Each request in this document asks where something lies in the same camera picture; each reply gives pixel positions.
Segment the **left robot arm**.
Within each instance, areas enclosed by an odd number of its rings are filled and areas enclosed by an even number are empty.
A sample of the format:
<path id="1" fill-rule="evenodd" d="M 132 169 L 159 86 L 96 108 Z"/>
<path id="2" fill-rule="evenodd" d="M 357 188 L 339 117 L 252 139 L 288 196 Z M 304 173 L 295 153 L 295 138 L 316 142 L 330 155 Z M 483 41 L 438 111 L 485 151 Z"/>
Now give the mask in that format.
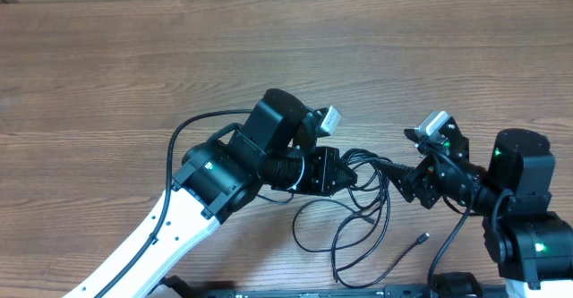
<path id="1" fill-rule="evenodd" d="M 341 119 L 281 89 L 268 89 L 244 123 L 231 123 L 190 148 L 178 169 L 168 145 L 166 187 L 158 203 L 71 297 L 144 297 L 188 251 L 252 202 L 264 185 L 329 197 L 356 183 L 338 149 L 317 140 Z"/>

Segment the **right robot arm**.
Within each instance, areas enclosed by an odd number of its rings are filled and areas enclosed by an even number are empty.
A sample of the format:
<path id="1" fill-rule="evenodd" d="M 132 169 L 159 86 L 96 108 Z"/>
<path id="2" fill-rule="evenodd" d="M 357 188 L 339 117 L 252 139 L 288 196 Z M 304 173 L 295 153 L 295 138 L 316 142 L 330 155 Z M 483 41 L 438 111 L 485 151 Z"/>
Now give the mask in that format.
<path id="1" fill-rule="evenodd" d="M 469 160 L 469 140 L 454 118 L 406 129 L 423 160 L 417 166 L 382 162 L 378 168 L 403 198 L 427 209 L 440 199 L 464 207 L 463 219 L 482 217 L 484 245 L 510 297 L 572 295 L 572 228 L 549 209 L 555 167 L 546 136 L 500 131 L 488 167 Z"/>

